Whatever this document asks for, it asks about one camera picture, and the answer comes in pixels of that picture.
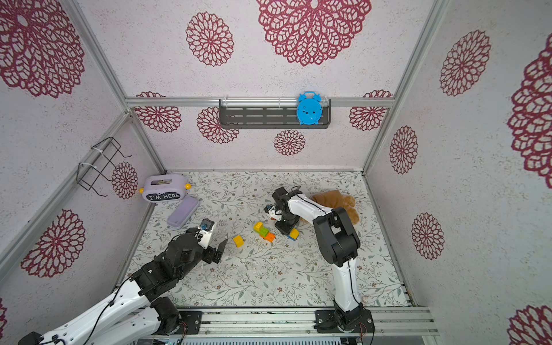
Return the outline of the yellow square lego brick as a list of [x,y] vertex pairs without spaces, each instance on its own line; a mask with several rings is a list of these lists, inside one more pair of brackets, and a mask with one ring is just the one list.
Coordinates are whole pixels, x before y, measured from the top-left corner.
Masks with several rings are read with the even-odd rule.
[[234,241],[234,244],[237,246],[237,248],[240,248],[244,245],[244,240],[240,235],[234,237],[233,241]]

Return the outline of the orange lego brick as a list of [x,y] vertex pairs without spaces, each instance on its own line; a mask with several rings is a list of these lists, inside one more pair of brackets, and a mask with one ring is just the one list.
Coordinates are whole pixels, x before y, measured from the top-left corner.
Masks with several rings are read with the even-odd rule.
[[265,240],[269,241],[270,243],[272,243],[275,239],[275,235],[268,232],[267,235],[264,237]]

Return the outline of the green lego brick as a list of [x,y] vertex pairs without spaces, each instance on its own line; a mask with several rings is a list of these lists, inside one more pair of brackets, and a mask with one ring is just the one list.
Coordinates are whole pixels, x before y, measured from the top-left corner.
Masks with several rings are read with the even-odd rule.
[[269,233],[269,230],[264,228],[264,227],[261,227],[260,230],[259,230],[259,234],[261,237],[266,237]]

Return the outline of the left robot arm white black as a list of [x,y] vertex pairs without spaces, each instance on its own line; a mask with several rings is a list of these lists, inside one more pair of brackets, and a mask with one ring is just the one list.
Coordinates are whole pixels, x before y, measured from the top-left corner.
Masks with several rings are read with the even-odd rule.
[[218,263],[227,245],[210,246],[211,233],[173,237],[167,248],[132,273],[110,296],[44,334],[30,332],[20,344],[128,344],[143,336],[168,335],[184,326],[165,296],[200,262]]

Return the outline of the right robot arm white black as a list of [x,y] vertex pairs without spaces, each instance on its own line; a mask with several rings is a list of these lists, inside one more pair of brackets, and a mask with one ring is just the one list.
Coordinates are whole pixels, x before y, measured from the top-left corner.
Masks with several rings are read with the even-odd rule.
[[356,280],[361,241],[346,210],[322,206],[306,197],[298,186],[291,191],[276,189],[273,199],[275,203],[264,210],[276,220],[280,233],[290,236],[300,219],[307,221],[313,226],[322,257],[332,268],[334,310],[318,310],[314,329],[320,334],[375,333],[375,322],[362,303]]

